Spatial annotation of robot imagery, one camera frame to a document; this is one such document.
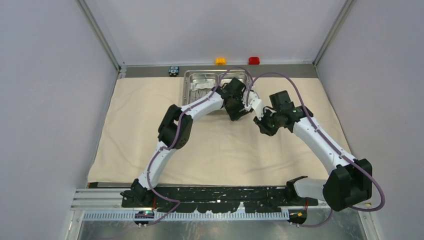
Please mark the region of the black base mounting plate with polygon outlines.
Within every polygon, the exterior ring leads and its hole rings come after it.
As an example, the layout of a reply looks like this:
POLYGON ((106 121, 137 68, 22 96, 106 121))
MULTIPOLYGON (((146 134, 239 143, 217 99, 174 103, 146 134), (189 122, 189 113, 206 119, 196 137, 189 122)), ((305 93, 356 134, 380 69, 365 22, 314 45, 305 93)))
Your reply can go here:
POLYGON ((284 186, 189 186, 156 187, 151 190, 121 192, 123 208, 148 208, 160 213, 205 214, 234 213, 244 207, 246 213, 276 213, 281 207, 317 206, 318 200, 300 198, 284 186))

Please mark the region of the steel tray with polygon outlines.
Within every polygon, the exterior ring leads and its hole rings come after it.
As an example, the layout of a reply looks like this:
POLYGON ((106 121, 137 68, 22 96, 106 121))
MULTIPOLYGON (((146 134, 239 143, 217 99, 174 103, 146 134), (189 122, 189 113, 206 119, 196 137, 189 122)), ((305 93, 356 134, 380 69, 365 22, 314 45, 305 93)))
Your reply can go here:
POLYGON ((236 93, 243 92, 249 83, 247 74, 241 72, 220 73, 218 80, 220 80, 220 88, 236 93))
POLYGON ((186 72, 184 75, 183 88, 182 88, 182 104, 191 104, 206 95, 214 88, 199 89, 191 91, 190 85, 193 82, 214 82, 215 86, 218 82, 218 75, 213 72, 186 72))

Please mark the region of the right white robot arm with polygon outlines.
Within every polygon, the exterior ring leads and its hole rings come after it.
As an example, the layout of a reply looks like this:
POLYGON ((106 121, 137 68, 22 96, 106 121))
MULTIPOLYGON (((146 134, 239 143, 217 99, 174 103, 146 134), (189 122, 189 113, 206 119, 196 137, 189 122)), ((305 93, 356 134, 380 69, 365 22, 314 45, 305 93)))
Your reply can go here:
POLYGON ((301 176, 287 182, 285 198, 299 205, 305 198, 325 201, 339 212, 372 197, 372 165, 358 160, 337 144, 319 125, 309 109, 295 106, 286 90, 270 95, 268 109, 256 93, 248 98, 245 109, 255 113, 259 131, 274 136, 284 128, 301 139, 323 164, 327 179, 301 176))

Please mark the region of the left steel tray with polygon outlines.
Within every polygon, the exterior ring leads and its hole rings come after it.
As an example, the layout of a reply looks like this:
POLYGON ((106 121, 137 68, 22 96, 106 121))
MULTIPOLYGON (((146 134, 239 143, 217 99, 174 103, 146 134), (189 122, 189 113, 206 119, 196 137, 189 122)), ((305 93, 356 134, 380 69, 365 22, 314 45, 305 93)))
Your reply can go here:
POLYGON ((191 104, 206 95, 214 88, 199 89, 191 91, 190 85, 193 82, 214 82, 215 86, 218 82, 218 75, 213 72, 186 72, 184 75, 183 88, 182 88, 182 104, 191 104))

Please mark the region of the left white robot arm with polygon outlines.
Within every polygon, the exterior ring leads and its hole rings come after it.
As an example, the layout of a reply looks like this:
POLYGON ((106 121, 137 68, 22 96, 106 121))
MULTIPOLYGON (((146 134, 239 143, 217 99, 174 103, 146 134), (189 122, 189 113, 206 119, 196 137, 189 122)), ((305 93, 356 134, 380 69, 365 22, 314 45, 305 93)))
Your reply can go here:
POLYGON ((155 153, 147 167, 129 190, 121 192, 122 207, 152 205, 158 195, 155 188, 160 176, 174 153, 188 143, 193 123, 222 108, 227 110, 231 120, 238 120, 247 114, 243 103, 247 91, 247 85, 234 77, 224 85, 217 83, 205 96, 190 104, 171 105, 159 125, 155 153))

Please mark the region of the small blue owl toy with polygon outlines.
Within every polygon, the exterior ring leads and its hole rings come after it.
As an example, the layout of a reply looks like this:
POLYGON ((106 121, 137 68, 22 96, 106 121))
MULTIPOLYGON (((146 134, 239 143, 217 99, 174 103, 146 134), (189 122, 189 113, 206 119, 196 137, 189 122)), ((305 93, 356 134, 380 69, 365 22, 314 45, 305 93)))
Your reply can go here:
POLYGON ((168 70, 168 75, 170 77, 177 77, 179 75, 180 67, 179 66, 171 66, 168 70))

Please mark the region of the red button block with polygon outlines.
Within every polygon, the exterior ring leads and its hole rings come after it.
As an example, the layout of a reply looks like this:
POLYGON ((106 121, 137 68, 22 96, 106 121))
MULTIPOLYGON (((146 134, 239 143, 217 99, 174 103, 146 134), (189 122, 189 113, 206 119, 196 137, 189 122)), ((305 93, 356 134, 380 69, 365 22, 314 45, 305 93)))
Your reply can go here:
POLYGON ((259 65, 260 64, 260 58, 258 56, 251 56, 248 58, 248 64, 249 65, 259 65))

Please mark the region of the yellow button block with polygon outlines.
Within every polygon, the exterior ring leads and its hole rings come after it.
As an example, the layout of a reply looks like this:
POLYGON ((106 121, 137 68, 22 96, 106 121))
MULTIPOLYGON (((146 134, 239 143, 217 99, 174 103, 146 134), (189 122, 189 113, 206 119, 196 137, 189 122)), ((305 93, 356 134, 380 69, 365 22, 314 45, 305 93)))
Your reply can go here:
POLYGON ((218 57, 215 59, 214 64, 216 66, 225 66, 227 64, 226 58, 218 57))

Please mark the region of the white sterile pouch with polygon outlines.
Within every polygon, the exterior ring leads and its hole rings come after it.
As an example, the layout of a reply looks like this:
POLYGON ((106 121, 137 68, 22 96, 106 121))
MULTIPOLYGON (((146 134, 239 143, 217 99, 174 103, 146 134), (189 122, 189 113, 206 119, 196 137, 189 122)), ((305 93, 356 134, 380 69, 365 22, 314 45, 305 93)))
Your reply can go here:
POLYGON ((212 89, 213 87, 215 87, 215 83, 213 81, 192 82, 190 84, 191 91, 212 89))

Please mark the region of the right steel tray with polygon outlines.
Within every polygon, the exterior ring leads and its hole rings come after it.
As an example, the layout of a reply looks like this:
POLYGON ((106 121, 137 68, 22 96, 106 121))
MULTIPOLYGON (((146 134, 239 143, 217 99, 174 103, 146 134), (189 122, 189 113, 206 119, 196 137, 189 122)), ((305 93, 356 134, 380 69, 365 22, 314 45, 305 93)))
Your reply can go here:
POLYGON ((220 73, 218 80, 220 80, 220 88, 236 93, 243 92, 249 83, 247 74, 241 72, 220 73))

